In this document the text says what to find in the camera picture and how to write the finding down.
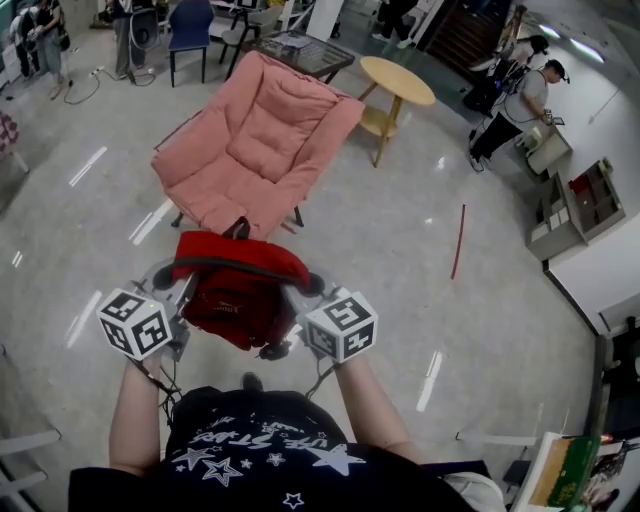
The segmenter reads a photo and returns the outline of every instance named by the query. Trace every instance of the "chair leg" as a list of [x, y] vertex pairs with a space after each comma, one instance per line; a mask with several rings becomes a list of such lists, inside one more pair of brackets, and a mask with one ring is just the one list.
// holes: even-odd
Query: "chair leg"
[[206, 67], [207, 62], [207, 49], [202, 49], [202, 83], [204, 83], [204, 69]]
[[297, 206], [293, 209], [293, 213], [296, 215], [296, 224], [301, 228], [304, 227], [304, 222], [302, 222], [302, 215], [300, 215], [300, 208]]
[[240, 54], [240, 46], [236, 48], [236, 52], [233, 54], [233, 59], [231, 59], [231, 64], [229, 65], [229, 72], [227, 73], [227, 78], [225, 78], [225, 82], [229, 80], [229, 77], [233, 73], [233, 68], [236, 65], [236, 61], [238, 60], [238, 55]]
[[224, 48], [222, 49], [222, 55], [220, 55], [220, 64], [224, 62], [224, 56], [227, 54], [227, 48], [229, 48], [229, 45], [225, 44]]
[[175, 87], [173, 82], [173, 74], [176, 72], [176, 53], [171, 52], [169, 54], [169, 60], [171, 61], [171, 87]]
[[180, 226], [180, 221], [182, 221], [182, 217], [184, 217], [184, 213], [180, 212], [176, 219], [171, 223], [171, 227], [177, 228]]

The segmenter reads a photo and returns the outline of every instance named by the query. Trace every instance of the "shelf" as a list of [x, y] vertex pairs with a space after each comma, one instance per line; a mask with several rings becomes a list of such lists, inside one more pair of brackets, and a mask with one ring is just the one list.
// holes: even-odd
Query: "shelf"
[[[364, 112], [362, 114], [362, 120], [360, 121], [360, 126], [362, 126], [368, 132], [377, 135], [378, 137], [382, 136], [382, 132], [387, 126], [387, 122], [389, 120], [389, 115], [386, 112], [383, 112], [380, 109], [373, 107], [365, 107]], [[391, 128], [389, 129], [389, 137], [393, 137], [398, 131], [398, 125], [395, 121], [391, 122]]]

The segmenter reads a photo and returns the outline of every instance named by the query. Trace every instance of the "white wall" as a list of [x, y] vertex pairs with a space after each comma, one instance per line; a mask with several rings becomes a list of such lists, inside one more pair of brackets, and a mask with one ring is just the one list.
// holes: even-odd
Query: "white wall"
[[575, 247], [549, 262], [554, 275], [604, 333], [598, 312], [640, 292], [640, 80], [613, 65], [591, 62], [570, 45], [552, 46], [540, 65], [548, 58], [559, 60], [571, 77], [571, 85], [561, 82], [551, 87], [547, 103], [564, 118], [563, 134], [574, 148], [560, 162], [559, 172], [572, 179], [608, 157], [627, 215], [589, 246]]
[[326, 41], [331, 37], [343, 0], [318, 0], [311, 13], [307, 34]]

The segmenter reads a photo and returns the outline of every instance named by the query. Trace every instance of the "round wooden table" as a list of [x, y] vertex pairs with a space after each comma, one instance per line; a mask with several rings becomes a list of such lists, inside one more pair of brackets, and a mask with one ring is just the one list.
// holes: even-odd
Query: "round wooden table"
[[397, 119], [402, 102], [409, 101], [428, 107], [436, 102], [436, 97], [420, 78], [395, 62], [380, 57], [362, 57], [360, 65], [373, 80], [373, 83], [358, 98], [360, 101], [369, 96], [378, 86], [393, 94], [393, 105], [389, 114], [367, 106], [360, 121], [360, 126], [380, 137], [378, 156], [373, 164], [378, 167], [385, 145], [398, 131]]

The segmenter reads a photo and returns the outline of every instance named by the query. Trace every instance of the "tiled floor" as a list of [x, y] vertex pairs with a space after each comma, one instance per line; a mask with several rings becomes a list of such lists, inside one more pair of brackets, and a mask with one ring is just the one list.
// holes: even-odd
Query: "tiled floor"
[[[76, 41], [70, 99], [91, 91], [93, 68], [113, 67], [111, 33]], [[129, 238], [165, 201], [149, 166], [153, 147], [219, 87], [226, 71], [217, 64], [219, 51], [209, 51], [204, 85], [198, 55], [181, 55], [172, 89], [167, 60], [157, 50], [147, 65], [158, 78], [146, 88], [103, 76], [94, 97], [70, 106], [61, 98], [49, 101], [49, 84], [41, 79], [14, 92], [14, 101], [2, 100], [2, 109], [21, 123], [20, 149], [33, 170], [21, 186], [14, 181], [17, 193], [0, 219], [0, 339], [20, 377], [3, 381], [0, 419], [4, 425], [14, 418], [2, 435], [29, 433], [42, 428], [41, 419], [23, 418], [35, 418], [29, 411], [37, 408], [62, 432], [59, 443], [33, 452], [49, 474], [32, 493], [46, 511], [66, 509], [71, 468], [107, 463], [124, 365], [93, 314], [71, 347], [66, 333], [96, 291], [104, 296], [173, 254], [175, 210], [140, 245]], [[367, 82], [354, 65], [334, 85], [358, 95]], [[380, 91], [367, 101], [390, 106]], [[379, 339], [369, 359], [425, 453], [436, 461], [482, 457], [499, 480], [519, 451], [458, 442], [455, 433], [558, 431], [567, 414], [566, 432], [580, 432], [592, 336], [524, 246], [526, 208], [496, 174], [514, 173], [514, 164], [505, 158], [496, 173], [473, 172], [465, 158], [469, 124], [442, 103], [430, 110], [404, 107], [400, 120], [379, 169], [370, 163], [376, 141], [356, 129], [301, 206], [306, 227], [297, 234], [279, 230], [272, 241], [327, 268], [376, 308]], [[107, 151], [71, 187], [103, 146]], [[6, 185], [18, 175], [6, 161], [2, 166]], [[463, 204], [462, 253], [451, 281]], [[23, 259], [15, 268], [17, 251]], [[420, 413], [416, 403], [436, 350], [444, 354], [442, 368]], [[194, 332], [178, 383], [231, 389], [246, 370], [258, 372], [270, 389], [305, 391], [315, 380], [303, 346], [271, 363]], [[15, 400], [19, 389], [32, 395], [35, 407]], [[316, 397], [348, 428], [335, 380]]]

